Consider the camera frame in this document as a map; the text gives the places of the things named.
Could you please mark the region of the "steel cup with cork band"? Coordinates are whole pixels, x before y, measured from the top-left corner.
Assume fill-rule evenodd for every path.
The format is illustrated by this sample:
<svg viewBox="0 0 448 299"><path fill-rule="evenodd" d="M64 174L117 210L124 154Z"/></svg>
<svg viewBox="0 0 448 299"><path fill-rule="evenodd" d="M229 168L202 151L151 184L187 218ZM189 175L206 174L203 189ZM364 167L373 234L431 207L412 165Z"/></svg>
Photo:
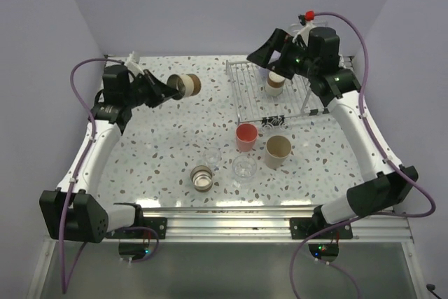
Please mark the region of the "steel cup with cork band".
<svg viewBox="0 0 448 299"><path fill-rule="evenodd" d="M269 72L265 83L265 92L269 96L277 97L283 92L285 78L273 71Z"/></svg>

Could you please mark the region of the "pink plastic cup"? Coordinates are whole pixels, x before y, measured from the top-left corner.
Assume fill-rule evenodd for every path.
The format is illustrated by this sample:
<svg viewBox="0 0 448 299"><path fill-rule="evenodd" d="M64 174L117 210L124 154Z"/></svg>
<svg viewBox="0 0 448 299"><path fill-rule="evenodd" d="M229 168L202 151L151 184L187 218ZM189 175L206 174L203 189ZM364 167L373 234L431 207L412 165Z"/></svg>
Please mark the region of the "pink plastic cup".
<svg viewBox="0 0 448 299"><path fill-rule="evenodd" d="M249 152L258 138L258 129L253 124L242 123L238 125L235 135L237 148L241 152Z"/></svg>

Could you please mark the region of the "lavender plastic cup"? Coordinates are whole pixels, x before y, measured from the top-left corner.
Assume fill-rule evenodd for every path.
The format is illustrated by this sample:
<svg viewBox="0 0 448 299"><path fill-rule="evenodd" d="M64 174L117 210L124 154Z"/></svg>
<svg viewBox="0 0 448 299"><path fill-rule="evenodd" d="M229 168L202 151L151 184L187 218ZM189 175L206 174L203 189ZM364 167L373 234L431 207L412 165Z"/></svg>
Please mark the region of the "lavender plastic cup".
<svg viewBox="0 0 448 299"><path fill-rule="evenodd" d="M258 73L260 74L260 77L261 77L264 81L266 81L267 78L268 78L268 76L269 76L270 70L269 70L269 69L264 69L264 68L262 68L262 67L258 67Z"/></svg>

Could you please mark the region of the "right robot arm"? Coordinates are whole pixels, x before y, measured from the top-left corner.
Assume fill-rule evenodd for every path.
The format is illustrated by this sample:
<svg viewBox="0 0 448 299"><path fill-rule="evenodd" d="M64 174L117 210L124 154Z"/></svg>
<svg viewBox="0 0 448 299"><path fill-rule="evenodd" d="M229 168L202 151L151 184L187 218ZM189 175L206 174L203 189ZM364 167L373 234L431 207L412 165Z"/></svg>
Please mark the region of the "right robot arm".
<svg viewBox="0 0 448 299"><path fill-rule="evenodd" d="M336 231L338 223L400 204L412 188L406 179L416 181L418 174L413 166L402 164L374 123L365 126L372 119L354 72L340 64L336 31L313 27L305 34L307 38L303 39L275 29L247 60L287 79L305 77L311 91L339 123L356 156L363 183L314 209L311 232L325 238Z"/></svg>

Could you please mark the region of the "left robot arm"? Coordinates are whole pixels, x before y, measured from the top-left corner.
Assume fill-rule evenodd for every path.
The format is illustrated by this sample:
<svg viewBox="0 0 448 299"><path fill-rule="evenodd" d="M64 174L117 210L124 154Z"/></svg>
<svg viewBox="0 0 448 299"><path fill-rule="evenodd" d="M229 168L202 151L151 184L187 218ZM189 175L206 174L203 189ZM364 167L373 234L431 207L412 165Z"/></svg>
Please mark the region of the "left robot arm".
<svg viewBox="0 0 448 299"><path fill-rule="evenodd" d="M104 69L103 88L88 109L88 126L74 162L54 190L45 190L39 206L51 238L100 243L114 230L141 236L146 228L141 207L129 202L109 209L96 200L96 190L111 154L132 117L132 110L155 108L180 99L177 85L164 84L147 70L131 71L124 64Z"/></svg>

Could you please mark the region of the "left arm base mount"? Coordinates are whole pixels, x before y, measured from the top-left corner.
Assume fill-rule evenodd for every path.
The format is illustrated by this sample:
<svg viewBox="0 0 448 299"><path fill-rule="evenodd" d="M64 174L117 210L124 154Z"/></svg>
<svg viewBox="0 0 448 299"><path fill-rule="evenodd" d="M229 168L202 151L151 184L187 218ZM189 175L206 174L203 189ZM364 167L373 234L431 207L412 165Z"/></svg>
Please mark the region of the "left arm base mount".
<svg viewBox="0 0 448 299"><path fill-rule="evenodd" d="M142 263L155 257L160 241L166 238L167 218L152 217L140 220L131 227L106 234L107 239L118 240L118 253L129 264Z"/></svg>

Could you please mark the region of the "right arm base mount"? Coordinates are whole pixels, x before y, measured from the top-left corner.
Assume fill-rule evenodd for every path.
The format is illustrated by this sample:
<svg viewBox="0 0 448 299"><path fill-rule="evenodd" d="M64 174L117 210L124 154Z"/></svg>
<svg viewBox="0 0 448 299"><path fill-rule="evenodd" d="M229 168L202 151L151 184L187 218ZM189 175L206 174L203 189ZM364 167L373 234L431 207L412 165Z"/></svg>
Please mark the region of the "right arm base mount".
<svg viewBox="0 0 448 299"><path fill-rule="evenodd" d="M301 249L306 249L312 258L333 262L339 256L340 242L354 238L351 224L324 225L322 228L311 218L289 219L290 236L299 240Z"/></svg>

